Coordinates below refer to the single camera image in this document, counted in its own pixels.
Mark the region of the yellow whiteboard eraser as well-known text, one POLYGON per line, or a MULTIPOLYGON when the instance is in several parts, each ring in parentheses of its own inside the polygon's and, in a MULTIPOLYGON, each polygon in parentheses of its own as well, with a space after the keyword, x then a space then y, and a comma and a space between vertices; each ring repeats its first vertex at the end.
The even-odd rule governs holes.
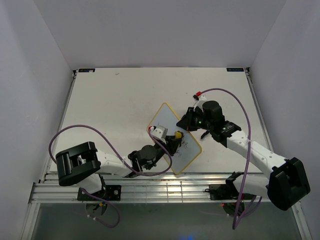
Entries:
POLYGON ((183 133, 180 132, 180 131, 175 131, 175 132, 174 132, 174 138, 175 138, 175 139, 182 139, 183 136, 184 136, 183 133))

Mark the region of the black whiteboard foot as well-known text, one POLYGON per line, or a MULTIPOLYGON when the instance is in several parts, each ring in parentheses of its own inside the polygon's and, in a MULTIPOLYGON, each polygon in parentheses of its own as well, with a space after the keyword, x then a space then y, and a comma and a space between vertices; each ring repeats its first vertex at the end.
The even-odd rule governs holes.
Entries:
POLYGON ((210 135, 210 131, 209 130, 206 130, 201 136, 200 136, 200 139, 203 140, 206 136, 210 135))

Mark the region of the yellow-framed small whiteboard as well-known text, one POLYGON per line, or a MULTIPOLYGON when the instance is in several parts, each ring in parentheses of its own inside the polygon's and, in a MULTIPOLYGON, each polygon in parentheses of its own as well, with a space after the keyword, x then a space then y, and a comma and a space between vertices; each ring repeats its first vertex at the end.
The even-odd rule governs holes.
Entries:
POLYGON ((149 123, 149 126, 165 127, 168 136, 174 136, 177 131, 183 133, 182 146, 178 148, 178 152, 172 157, 171 170, 175 175, 181 174, 202 153, 202 147, 194 136, 176 126, 179 120, 180 118, 171 106, 164 102, 149 123))

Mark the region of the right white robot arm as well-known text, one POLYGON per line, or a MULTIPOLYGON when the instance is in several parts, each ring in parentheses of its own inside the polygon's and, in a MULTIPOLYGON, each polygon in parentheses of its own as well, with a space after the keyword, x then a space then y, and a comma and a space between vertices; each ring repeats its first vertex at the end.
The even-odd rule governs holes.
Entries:
POLYGON ((177 127, 193 132, 207 131, 211 137, 242 157, 249 157, 263 176, 234 173, 226 180, 226 194, 237 199, 243 193, 269 199, 278 209, 286 211, 311 191, 302 161, 288 159, 251 141, 235 123, 225 119, 218 102, 205 101, 202 106, 189 107, 177 127))

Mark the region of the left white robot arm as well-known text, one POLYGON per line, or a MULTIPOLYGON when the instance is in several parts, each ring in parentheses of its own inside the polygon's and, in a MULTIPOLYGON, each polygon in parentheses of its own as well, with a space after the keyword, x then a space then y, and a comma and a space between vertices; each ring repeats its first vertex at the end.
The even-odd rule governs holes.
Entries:
POLYGON ((117 175, 123 178, 135 178, 137 172, 150 170, 164 156, 174 156, 182 145, 184 134, 176 131, 174 135, 156 138, 159 144, 145 145, 124 157, 126 166, 116 155, 108 154, 96 148, 88 141, 68 148, 56 154, 58 183, 62 187, 77 185, 84 188, 95 200, 106 195, 106 187, 101 174, 117 175))

